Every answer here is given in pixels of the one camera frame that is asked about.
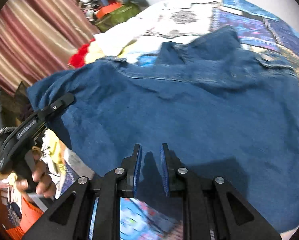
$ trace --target silver bolt head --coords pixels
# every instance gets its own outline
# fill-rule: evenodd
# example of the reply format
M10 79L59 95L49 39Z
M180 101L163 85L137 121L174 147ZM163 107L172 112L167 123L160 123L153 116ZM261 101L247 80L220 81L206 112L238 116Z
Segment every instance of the silver bolt head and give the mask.
M88 181L88 180L87 180L86 177L80 177L80 178L78 179L79 184L85 184L87 181Z
M222 177L216 177L215 178L215 182L217 184L223 184L225 182L225 180Z
M117 168L117 169L115 169L115 173L116 174L123 174L124 173L124 169L123 168Z
M186 174L186 173L188 172L188 170L187 170L186 168L179 168L179 169L178 169L178 172L179 172L180 174Z

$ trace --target denim shirt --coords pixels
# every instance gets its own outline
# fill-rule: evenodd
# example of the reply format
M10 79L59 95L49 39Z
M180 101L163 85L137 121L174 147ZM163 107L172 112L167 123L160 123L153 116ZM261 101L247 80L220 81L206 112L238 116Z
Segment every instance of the denim shirt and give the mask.
M280 54L242 49L225 26L163 43L151 67L105 57L37 82L28 96L37 110L66 92L76 101L49 127L101 176L140 143L136 197L159 212L181 216L162 186L168 143L188 169L227 179L279 232L299 225L299 85Z

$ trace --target blue gripper pad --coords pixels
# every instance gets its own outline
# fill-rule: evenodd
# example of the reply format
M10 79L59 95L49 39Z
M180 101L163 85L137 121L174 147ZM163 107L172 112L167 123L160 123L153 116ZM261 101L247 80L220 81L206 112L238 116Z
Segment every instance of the blue gripper pad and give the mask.
M168 179L168 170L167 170L163 146L161 146L160 154L161 154L161 163L162 163L162 169L163 169L163 171L162 171L163 187L164 187L165 194L168 197L169 196L169 179Z
M142 146L140 145L137 152L136 164L134 169L134 187L133 187L134 195L136 194L137 184L140 179L141 162L142 162Z

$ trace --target human hand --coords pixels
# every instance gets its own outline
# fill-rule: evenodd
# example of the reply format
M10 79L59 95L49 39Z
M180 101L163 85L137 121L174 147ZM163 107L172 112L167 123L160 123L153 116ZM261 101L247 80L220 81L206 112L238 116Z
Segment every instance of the human hand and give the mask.
M43 195L45 198L53 197L56 193L56 185L52 181L51 177L46 172L46 164L40 161L40 152L34 151L33 157L37 161L35 166L35 171L32 174L33 181L38 182L36 186L36 193L38 195ZM17 190L19 190L26 200L31 201L25 190L28 188L28 183L26 179L17 180L15 182Z

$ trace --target striped curtain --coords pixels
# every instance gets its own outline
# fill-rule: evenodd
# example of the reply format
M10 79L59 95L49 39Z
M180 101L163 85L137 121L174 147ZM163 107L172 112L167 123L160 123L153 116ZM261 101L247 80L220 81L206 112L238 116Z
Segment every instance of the striped curtain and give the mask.
M0 11L0 87L13 94L56 71L99 33L79 0L8 0Z

